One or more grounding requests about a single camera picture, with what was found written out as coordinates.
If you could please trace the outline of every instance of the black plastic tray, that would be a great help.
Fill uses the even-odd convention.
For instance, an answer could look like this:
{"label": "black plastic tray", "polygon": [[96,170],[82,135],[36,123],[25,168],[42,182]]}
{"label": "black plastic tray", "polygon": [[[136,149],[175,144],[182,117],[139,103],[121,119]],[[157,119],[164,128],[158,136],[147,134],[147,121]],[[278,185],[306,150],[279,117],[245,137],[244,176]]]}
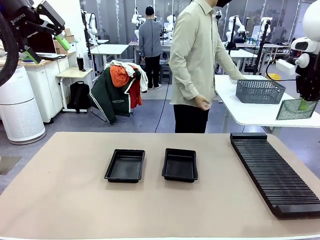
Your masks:
{"label": "black plastic tray", "polygon": [[137,183],[144,159],[144,150],[115,149],[104,178],[113,183]]}
{"label": "black plastic tray", "polygon": [[165,150],[162,176],[166,180],[193,183],[198,180],[196,152],[192,150]]}
{"label": "black plastic tray", "polygon": [[276,217],[320,217],[320,199],[273,148],[265,133],[231,133],[230,140]]}

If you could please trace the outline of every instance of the black slotted rack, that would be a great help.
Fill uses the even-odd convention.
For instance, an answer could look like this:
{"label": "black slotted rack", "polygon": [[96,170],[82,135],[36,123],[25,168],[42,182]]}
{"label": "black slotted rack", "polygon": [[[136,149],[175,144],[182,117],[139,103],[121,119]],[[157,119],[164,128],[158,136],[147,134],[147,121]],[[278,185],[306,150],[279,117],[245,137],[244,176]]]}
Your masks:
{"label": "black slotted rack", "polygon": [[262,133],[231,133],[231,144],[278,218],[320,217],[320,200]]}

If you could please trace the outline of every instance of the man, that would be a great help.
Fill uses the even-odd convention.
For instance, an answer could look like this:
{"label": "man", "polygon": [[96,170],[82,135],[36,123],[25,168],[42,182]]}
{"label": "man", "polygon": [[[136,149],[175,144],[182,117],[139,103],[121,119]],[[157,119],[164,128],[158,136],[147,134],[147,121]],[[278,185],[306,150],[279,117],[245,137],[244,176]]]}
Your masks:
{"label": "man", "polygon": [[205,133],[215,97],[215,61],[231,79],[245,79],[221,42],[213,10],[229,2],[194,0],[178,16],[170,54],[176,133]]}
{"label": "man", "polygon": [[155,10],[152,6],[145,9],[146,22],[139,28],[140,55],[145,60],[148,89],[159,89],[160,55],[162,54],[160,34],[162,24],[154,21]]}

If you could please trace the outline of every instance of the gray mesh basket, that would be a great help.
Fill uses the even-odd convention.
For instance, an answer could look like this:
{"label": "gray mesh basket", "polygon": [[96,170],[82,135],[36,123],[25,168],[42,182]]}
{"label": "gray mesh basket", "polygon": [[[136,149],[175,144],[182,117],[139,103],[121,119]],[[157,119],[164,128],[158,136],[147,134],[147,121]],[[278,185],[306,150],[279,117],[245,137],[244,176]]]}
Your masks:
{"label": "gray mesh basket", "polygon": [[244,104],[279,104],[285,90],[273,80],[238,80],[235,95]]}

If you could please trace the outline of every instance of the hand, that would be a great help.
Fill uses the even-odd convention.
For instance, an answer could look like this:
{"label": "hand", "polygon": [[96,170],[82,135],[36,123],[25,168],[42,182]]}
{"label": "hand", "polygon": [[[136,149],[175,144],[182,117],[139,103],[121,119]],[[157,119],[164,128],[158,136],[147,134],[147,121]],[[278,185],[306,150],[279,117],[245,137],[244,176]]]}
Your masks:
{"label": "hand", "polygon": [[203,111],[207,111],[210,109],[210,102],[206,99],[203,95],[198,95],[194,98],[195,104],[198,108],[202,109]]}

